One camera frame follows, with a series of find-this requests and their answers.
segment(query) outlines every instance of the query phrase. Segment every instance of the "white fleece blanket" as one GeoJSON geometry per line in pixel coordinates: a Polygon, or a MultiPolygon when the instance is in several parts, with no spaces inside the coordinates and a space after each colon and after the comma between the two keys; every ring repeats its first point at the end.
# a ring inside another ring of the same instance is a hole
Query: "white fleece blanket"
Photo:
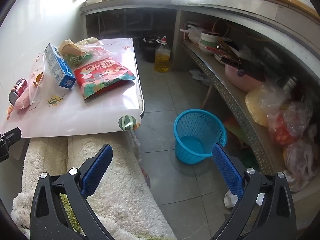
{"type": "Polygon", "coordinates": [[[32,198],[42,172],[53,176],[79,168],[105,143],[112,146],[113,160],[94,195],[87,198],[100,221],[116,240],[138,240],[142,235],[176,239],[145,183],[137,161],[139,143],[132,131],[31,139],[22,192],[13,200],[11,213],[18,227],[29,229],[32,198]]]}

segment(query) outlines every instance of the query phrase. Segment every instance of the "basket rim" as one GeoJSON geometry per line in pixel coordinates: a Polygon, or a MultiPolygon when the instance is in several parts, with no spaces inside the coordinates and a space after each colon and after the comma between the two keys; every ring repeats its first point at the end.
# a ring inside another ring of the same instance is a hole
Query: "basket rim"
{"type": "Polygon", "coordinates": [[[224,127],[223,123],[220,121],[220,119],[218,117],[216,117],[214,114],[209,113],[208,111],[202,110],[202,109],[189,109],[186,110],[184,112],[182,112],[181,114],[178,115],[178,117],[176,118],[176,120],[174,121],[174,125],[173,125],[173,133],[174,133],[174,137],[176,138],[176,140],[178,141],[178,143],[180,144],[180,146],[185,149],[187,152],[198,156],[198,157],[210,157],[212,156],[212,152],[208,153],[208,154],[200,154],[200,153],[196,153],[194,151],[191,151],[190,149],[188,149],[180,140],[179,136],[178,136],[178,132],[177,132],[177,125],[178,125],[178,121],[186,114],[189,113],[202,113],[202,114],[206,114],[210,117],[212,117],[213,119],[215,119],[217,121],[217,123],[221,126],[222,130],[223,130],[223,134],[224,134],[224,140],[221,143],[222,146],[225,146],[227,143],[227,131],[226,128],[224,127]]]}

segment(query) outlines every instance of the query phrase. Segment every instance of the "yellow oil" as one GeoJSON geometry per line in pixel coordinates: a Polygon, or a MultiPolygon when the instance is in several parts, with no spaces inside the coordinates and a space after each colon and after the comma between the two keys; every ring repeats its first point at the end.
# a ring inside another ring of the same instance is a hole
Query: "yellow oil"
{"type": "Polygon", "coordinates": [[[167,72],[169,70],[170,55],[156,54],[154,70],[157,72],[167,72]]]}

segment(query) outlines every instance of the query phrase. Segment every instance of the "metal can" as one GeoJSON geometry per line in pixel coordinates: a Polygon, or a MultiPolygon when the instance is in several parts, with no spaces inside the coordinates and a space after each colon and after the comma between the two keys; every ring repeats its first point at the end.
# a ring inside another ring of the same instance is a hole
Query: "metal can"
{"type": "Polygon", "coordinates": [[[28,82],[23,78],[20,78],[16,82],[13,89],[9,93],[9,102],[11,103],[11,105],[14,106],[19,96],[21,96],[23,91],[27,88],[27,85],[28,85],[28,82]]]}

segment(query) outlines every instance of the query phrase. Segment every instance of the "pink container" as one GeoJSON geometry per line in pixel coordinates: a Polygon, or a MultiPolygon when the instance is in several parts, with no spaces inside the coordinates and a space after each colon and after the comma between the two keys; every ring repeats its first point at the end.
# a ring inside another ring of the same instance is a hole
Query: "pink container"
{"type": "Polygon", "coordinates": [[[247,74],[241,74],[241,70],[228,64],[225,64],[224,71],[226,73],[226,77],[232,84],[246,92],[250,92],[263,84],[263,82],[256,80],[247,74]]]}

